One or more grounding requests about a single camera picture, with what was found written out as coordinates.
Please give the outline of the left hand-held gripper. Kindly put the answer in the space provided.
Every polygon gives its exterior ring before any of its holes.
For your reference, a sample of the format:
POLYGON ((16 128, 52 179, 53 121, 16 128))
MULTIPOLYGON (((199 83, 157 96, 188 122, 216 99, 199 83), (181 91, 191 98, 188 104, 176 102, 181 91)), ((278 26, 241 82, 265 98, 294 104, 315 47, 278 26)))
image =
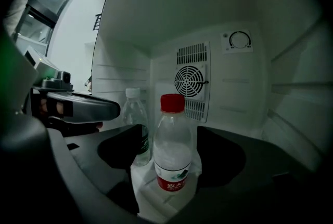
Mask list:
POLYGON ((46 121, 46 127, 58 130, 63 137, 98 133, 104 121, 111 121, 121 113, 117 102, 73 91, 71 74, 60 71, 55 77, 45 77, 30 89, 30 115, 46 121), (40 115, 41 99, 60 102, 63 114, 40 115))

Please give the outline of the person's left hand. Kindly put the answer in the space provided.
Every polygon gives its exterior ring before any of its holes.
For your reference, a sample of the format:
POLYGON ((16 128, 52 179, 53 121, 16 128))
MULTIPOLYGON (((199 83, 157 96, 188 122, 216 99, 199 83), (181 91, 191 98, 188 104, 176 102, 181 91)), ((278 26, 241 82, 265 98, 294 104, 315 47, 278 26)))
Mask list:
POLYGON ((64 109, 63 103, 54 99, 41 99, 39 112, 41 116, 49 117, 63 117, 64 109))

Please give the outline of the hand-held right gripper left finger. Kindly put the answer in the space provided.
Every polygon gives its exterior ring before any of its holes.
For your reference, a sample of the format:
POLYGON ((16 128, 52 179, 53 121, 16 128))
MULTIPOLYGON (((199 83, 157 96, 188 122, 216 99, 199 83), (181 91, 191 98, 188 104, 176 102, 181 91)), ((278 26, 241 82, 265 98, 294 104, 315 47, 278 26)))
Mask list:
POLYGON ((131 165, 141 125, 63 137, 49 129, 59 172, 82 216, 135 216, 139 212, 131 165))

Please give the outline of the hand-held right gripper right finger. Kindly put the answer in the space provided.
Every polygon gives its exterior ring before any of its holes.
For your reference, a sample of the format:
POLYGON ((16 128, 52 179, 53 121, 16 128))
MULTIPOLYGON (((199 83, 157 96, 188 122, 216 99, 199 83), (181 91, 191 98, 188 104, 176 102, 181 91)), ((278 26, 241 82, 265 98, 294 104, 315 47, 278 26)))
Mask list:
POLYGON ((201 158, 200 188, 248 190, 290 175, 305 181, 311 175, 301 162, 280 147, 259 139, 215 128, 197 128, 201 158))

